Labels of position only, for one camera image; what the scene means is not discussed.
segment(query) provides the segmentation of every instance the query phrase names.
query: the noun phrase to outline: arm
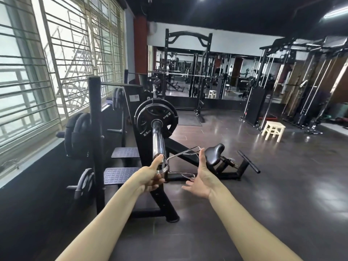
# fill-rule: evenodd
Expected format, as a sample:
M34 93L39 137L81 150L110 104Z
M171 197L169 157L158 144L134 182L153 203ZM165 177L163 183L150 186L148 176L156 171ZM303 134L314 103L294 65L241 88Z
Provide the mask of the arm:
M204 150L199 153L198 177L186 184L183 189L209 199L244 261L302 260L255 220L207 169Z
M156 175L162 158L158 156L150 167L135 172L56 261L108 261L139 195L164 183L164 179Z

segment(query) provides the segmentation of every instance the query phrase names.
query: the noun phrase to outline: black ceiling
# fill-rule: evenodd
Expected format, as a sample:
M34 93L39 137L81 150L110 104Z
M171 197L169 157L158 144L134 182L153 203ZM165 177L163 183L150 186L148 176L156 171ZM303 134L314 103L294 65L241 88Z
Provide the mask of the black ceiling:
M320 21L345 0L127 0L148 21L264 35L319 39L348 35L348 15Z

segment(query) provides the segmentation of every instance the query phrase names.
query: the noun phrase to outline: person's right hand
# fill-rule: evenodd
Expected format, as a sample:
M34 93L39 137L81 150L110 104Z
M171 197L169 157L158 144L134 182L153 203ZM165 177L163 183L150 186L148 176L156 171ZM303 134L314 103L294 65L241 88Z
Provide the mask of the person's right hand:
M182 186L184 190L192 194L208 199L212 190L219 185L221 181L207 169L207 161L204 154L204 148L199 152L198 175L195 179L186 181L187 186Z

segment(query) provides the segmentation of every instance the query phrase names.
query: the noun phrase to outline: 2.5 kg weight plate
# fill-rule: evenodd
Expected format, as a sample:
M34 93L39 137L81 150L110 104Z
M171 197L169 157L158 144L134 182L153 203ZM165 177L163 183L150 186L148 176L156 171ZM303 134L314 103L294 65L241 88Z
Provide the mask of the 2.5 kg weight plate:
M139 133L143 136L151 133L151 124L154 120L162 122L161 132L163 138L170 137L179 122L174 106L160 98L153 98L143 102L135 112L134 122Z

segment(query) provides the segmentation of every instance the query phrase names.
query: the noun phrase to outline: diamond plate step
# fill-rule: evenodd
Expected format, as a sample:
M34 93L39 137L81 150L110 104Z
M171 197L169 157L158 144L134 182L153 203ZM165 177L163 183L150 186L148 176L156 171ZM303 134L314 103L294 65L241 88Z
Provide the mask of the diamond plate step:
M104 171L104 185L124 184L134 172L140 168L106 168Z
M138 158L138 148L115 148L111 158Z

